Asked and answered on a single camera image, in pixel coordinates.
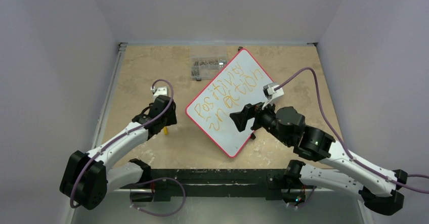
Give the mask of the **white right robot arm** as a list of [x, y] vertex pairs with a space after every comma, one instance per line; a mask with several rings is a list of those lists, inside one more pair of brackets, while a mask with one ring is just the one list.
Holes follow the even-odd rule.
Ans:
[[247, 104], [229, 116], [239, 132], [245, 130], [248, 120], [254, 119], [252, 130], [263, 128], [285, 146], [292, 147], [300, 158], [331, 167], [319, 169], [291, 160], [284, 173], [288, 186], [317, 186], [339, 191], [363, 202], [368, 209], [387, 216], [403, 208], [405, 197], [399, 190], [406, 183], [407, 172], [387, 170], [371, 163], [367, 167], [359, 165], [358, 162], [366, 163], [366, 160], [348, 155], [338, 140], [307, 125], [305, 117], [293, 107], [276, 110], [275, 105]]

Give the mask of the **red framed whiteboard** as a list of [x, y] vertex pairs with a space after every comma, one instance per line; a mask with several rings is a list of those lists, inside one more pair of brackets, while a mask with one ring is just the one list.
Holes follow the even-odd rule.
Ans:
[[230, 113], [265, 101], [263, 87], [272, 82], [254, 56], [242, 49], [189, 103], [185, 113], [226, 155], [235, 157], [253, 133], [253, 120], [239, 132]]

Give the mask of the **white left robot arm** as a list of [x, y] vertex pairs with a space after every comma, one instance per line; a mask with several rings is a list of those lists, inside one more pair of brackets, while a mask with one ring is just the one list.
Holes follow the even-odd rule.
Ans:
[[79, 150], [72, 153], [59, 187], [60, 192], [69, 197], [70, 207], [92, 210], [116, 189], [147, 187], [152, 179], [147, 163], [132, 159], [122, 167], [114, 165], [136, 146], [176, 123], [174, 100], [165, 95], [157, 96], [108, 142], [85, 153]]

